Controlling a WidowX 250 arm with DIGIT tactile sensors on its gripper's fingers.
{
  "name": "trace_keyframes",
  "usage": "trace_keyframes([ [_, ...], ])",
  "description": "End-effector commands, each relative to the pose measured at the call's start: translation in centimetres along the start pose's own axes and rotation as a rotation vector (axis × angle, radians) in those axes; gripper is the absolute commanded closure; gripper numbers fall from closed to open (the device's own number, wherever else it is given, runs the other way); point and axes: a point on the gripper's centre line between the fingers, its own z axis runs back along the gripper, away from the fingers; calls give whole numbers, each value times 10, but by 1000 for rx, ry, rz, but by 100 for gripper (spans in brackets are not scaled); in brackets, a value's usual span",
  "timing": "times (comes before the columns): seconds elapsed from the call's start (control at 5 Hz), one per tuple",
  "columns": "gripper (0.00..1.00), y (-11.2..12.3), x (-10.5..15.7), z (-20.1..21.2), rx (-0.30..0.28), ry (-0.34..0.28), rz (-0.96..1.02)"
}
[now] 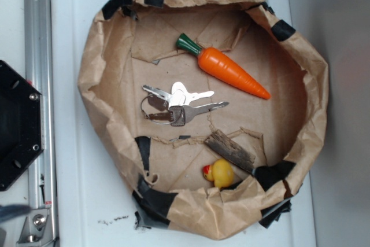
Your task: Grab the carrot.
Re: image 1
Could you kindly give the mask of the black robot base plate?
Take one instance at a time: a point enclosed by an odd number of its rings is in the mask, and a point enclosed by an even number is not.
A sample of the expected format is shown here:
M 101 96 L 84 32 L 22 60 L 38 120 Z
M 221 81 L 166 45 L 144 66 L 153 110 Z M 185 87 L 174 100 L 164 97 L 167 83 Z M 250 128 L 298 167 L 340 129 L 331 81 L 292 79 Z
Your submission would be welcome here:
M 1 191 L 43 151 L 41 93 L 1 61 Z

